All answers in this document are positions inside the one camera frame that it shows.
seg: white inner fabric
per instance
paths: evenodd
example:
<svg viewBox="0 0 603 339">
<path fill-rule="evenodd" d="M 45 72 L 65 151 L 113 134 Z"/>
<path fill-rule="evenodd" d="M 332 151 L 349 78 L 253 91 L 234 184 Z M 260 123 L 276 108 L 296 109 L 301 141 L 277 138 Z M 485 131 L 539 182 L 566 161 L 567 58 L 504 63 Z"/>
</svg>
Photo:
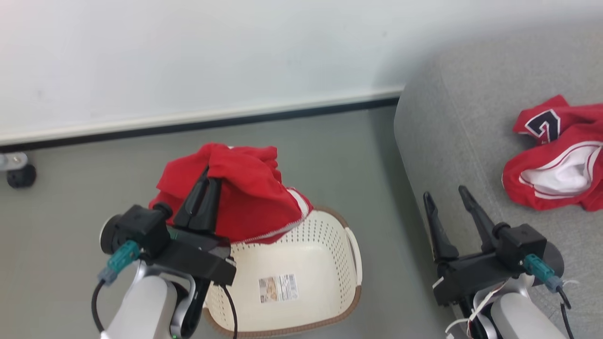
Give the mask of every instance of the white inner fabric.
<svg viewBox="0 0 603 339">
<path fill-rule="evenodd" d="M 580 195 L 592 184 L 593 166 L 603 142 L 585 141 L 569 147 L 553 161 L 522 172 L 520 181 L 535 189 L 545 199 Z"/>
</svg>

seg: black baseboard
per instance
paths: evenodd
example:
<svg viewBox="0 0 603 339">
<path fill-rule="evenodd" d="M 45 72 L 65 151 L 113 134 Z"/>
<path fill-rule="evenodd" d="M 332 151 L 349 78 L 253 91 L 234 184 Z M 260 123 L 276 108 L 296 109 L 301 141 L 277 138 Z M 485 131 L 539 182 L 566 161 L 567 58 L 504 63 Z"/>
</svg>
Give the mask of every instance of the black baseboard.
<svg viewBox="0 0 603 339">
<path fill-rule="evenodd" d="M 72 138 L 52 139 L 47 141 L 26 142 L 14 145 L 0 146 L 0 153 L 24 152 L 39 150 L 41 148 L 61 147 L 68 145 L 85 144 L 88 142 L 108 141 L 114 139 L 135 138 L 138 136 L 159 135 L 167 133 L 178 133 L 184 131 L 202 130 L 205 128 L 225 127 L 255 122 L 275 121 L 302 118 L 307 116 L 343 113 L 353 110 L 375 109 L 378 107 L 394 106 L 398 98 L 366 101 L 363 103 L 342 104 L 335 106 L 316 107 L 311 109 L 300 109 L 286 112 L 270 113 L 257 116 L 245 116 L 242 118 L 223 119 L 215 121 L 193 122 L 189 124 L 167 125 L 161 127 L 142 128 L 139 130 L 117 131 L 101 133 L 96 135 L 76 136 Z"/>
</svg>

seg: product label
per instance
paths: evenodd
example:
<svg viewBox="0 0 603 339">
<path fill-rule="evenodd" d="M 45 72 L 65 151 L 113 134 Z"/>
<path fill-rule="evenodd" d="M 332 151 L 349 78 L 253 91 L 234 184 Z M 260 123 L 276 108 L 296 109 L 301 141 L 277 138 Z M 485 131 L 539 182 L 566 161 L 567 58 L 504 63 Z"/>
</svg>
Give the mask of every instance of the product label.
<svg viewBox="0 0 603 339">
<path fill-rule="evenodd" d="M 262 303 L 285 302 L 298 298 L 294 274 L 263 278 L 259 283 Z"/>
</svg>

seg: gray floor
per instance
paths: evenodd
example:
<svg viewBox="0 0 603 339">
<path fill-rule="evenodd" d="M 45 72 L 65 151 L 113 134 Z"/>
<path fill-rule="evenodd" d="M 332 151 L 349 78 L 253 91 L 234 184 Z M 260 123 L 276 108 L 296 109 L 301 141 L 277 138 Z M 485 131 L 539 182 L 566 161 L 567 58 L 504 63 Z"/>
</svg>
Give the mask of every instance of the gray floor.
<svg viewBox="0 0 603 339">
<path fill-rule="evenodd" d="M 33 188 L 1 180 L 0 328 L 5 338 L 96 338 L 90 295 L 105 257 L 101 225 L 146 205 L 165 163 L 206 142 L 275 145 L 284 183 L 344 215 L 364 263 L 362 299 L 342 323 L 295 338 L 440 338 L 451 321 L 431 294 L 428 239 L 394 144 L 393 107 L 32 153 Z M 108 324 L 131 281 L 101 293 Z M 201 322 L 194 338 L 219 338 Z"/>
</svg>

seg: black cable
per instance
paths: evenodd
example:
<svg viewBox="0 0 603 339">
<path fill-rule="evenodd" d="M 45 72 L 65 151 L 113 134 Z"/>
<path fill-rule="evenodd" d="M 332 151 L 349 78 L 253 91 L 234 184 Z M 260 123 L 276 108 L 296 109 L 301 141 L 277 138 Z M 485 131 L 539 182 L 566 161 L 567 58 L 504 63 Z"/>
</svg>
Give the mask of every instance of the black cable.
<svg viewBox="0 0 603 339">
<path fill-rule="evenodd" d="M 232 297 L 230 296 L 230 293 L 226 289 L 226 285 L 220 285 L 220 287 L 224 290 L 224 293 L 226 294 L 226 297 L 228 297 L 228 301 L 230 303 L 230 309 L 232 310 L 232 317 L 235 321 L 235 334 L 233 335 L 232 338 L 236 339 L 237 335 L 239 334 L 239 325 L 237 324 L 237 321 L 236 321 L 235 303 L 232 302 Z"/>
<path fill-rule="evenodd" d="M 566 311 L 566 307 L 567 307 L 567 309 L 572 309 L 572 304 L 569 303 L 569 299 L 567 298 L 567 295 L 563 291 L 562 287 L 558 287 L 557 292 L 563 299 L 563 302 L 561 303 L 561 316 L 563 317 L 563 323 L 565 324 L 567 335 L 568 335 L 569 339 L 573 339 L 573 333 L 572 333 L 572 329 L 569 327 L 569 321 L 567 319 L 567 311 Z"/>
<path fill-rule="evenodd" d="M 92 318 L 94 319 L 94 324 L 98 329 L 99 333 L 103 333 L 105 329 L 103 328 L 103 324 L 101 324 L 101 319 L 98 317 L 98 308 L 96 307 L 96 300 L 98 299 L 98 293 L 101 291 L 101 288 L 105 284 L 105 280 L 101 279 L 98 282 L 98 285 L 94 289 L 94 293 L 92 293 Z"/>
</svg>

